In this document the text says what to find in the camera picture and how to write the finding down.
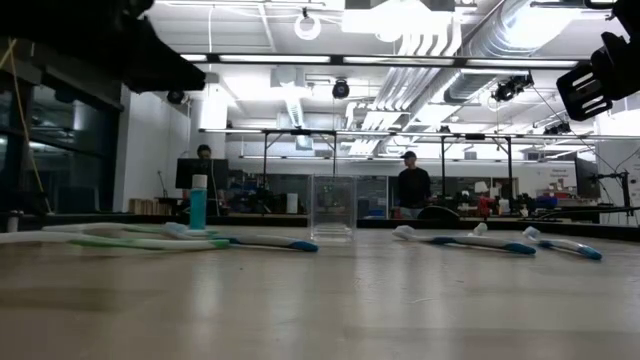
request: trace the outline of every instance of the fluorescent light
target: fluorescent light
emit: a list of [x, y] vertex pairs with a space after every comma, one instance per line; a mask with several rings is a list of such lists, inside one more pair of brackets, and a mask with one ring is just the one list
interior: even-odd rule
[[328, 160], [322, 156], [282, 156], [283, 159], [289, 160]]
[[260, 129], [200, 129], [200, 131], [223, 134], [262, 134]]
[[203, 54], [182, 54], [180, 56], [187, 61], [207, 61], [207, 55]]
[[451, 66], [453, 59], [436, 57], [424, 58], [413, 56], [345, 56], [345, 64], [380, 64], [380, 65], [410, 65], [410, 66]]
[[[240, 159], [264, 159], [264, 156], [260, 156], [260, 155], [240, 155], [238, 156], [238, 158]], [[267, 156], [267, 159], [282, 159], [281, 156]]]
[[504, 70], [504, 69], [460, 69], [465, 75], [529, 75], [527, 70]]
[[329, 56], [318, 55], [220, 55], [221, 62], [229, 63], [320, 63], [328, 64]]
[[571, 70], [578, 65], [576, 60], [546, 60], [546, 59], [470, 59], [466, 66], [519, 68], [519, 69], [549, 69]]
[[323, 9], [326, 7], [323, 2], [306, 2], [306, 1], [260, 1], [260, 0], [236, 0], [236, 1], [203, 1], [203, 0], [156, 0], [156, 4], [164, 4], [167, 6], [174, 7], [207, 7], [211, 6], [220, 6], [220, 7], [232, 7], [232, 8], [242, 8], [242, 7], [253, 7], [255, 8], [258, 5], [263, 5], [266, 7], [274, 7], [274, 8], [298, 8], [298, 7], [308, 7], [312, 9]]
[[338, 135], [389, 136], [388, 131], [336, 131]]

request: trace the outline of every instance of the toothbrush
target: toothbrush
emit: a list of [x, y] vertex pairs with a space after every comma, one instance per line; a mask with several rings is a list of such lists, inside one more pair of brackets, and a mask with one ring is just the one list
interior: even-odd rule
[[164, 227], [165, 234], [176, 239], [211, 239], [211, 240], [228, 240], [231, 245], [253, 245], [278, 247], [291, 250], [300, 250], [307, 252], [317, 252], [318, 246], [314, 243], [287, 238], [283, 236], [269, 235], [216, 235], [215, 232], [204, 230], [188, 230], [185, 225], [176, 223], [167, 223]]
[[483, 246], [493, 249], [506, 250], [513, 253], [533, 255], [536, 253], [536, 249], [520, 244], [512, 240], [498, 239], [487, 236], [479, 236], [486, 231], [486, 224], [480, 224], [474, 229], [474, 232], [469, 235], [441, 235], [441, 236], [418, 236], [415, 235], [415, 230], [410, 226], [399, 226], [392, 234], [398, 238], [409, 241], [424, 241], [430, 244], [446, 245], [446, 244], [460, 244], [460, 245], [474, 245]]
[[211, 240], [158, 240], [158, 239], [114, 239], [82, 233], [24, 231], [0, 234], [0, 245], [21, 242], [67, 243], [92, 247], [119, 247], [142, 250], [214, 250], [229, 248], [229, 241]]
[[291, 250], [317, 252], [318, 245], [299, 239], [269, 235], [230, 235], [213, 237], [213, 239], [229, 240], [231, 245], [255, 245], [278, 247]]
[[592, 260], [602, 260], [602, 254], [590, 246], [583, 245], [571, 240], [541, 239], [539, 238], [540, 234], [540, 230], [532, 226], [528, 227], [525, 231], [522, 232], [522, 235], [526, 239], [536, 242], [540, 247], [547, 249], [558, 248], [569, 250], [586, 256], [587, 258]]

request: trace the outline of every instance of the computer monitor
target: computer monitor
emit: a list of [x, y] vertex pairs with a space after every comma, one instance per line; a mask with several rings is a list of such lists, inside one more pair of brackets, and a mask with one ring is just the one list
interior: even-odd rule
[[229, 182], [229, 160], [178, 159], [176, 188], [191, 189], [193, 175], [207, 175], [209, 190], [226, 190]]
[[596, 180], [598, 165], [577, 157], [575, 164], [578, 195], [583, 199], [599, 199], [600, 182]]

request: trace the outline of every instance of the wall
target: wall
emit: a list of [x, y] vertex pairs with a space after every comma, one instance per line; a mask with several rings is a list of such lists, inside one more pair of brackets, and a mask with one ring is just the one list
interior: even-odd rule
[[155, 94], [123, 92], [114, 211], [127, 211], [130, 198], [162, 196], [158, 171], [169, 196], [181, 196], [174, 186], [176, 160], [189, 151], [188, 117]]

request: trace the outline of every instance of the window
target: window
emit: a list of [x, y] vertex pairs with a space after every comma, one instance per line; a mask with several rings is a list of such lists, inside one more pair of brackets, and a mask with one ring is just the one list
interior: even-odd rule
[[[31, 141], [38, 175], [51, 209], [56, 213], [93, 213], [111, 209], [111, 199], [102, 191], [112, 187], [105, 181], [104, 161], [98, 157]], [[23, 188], [38, 192], [38, 178], [29, 161]]]
[[117, 114], [100, 111], [65, 92], [44, 85], [33, 90], [31, 133], [110, 155], [115, 148]]
[[11, 92], [0, 88], [0, 126], [9, 125], [9, 114], [11, 113]]
[[7, 137], [0, 135], [0, 174], [4, 170], [4, 158], [7, 156]]

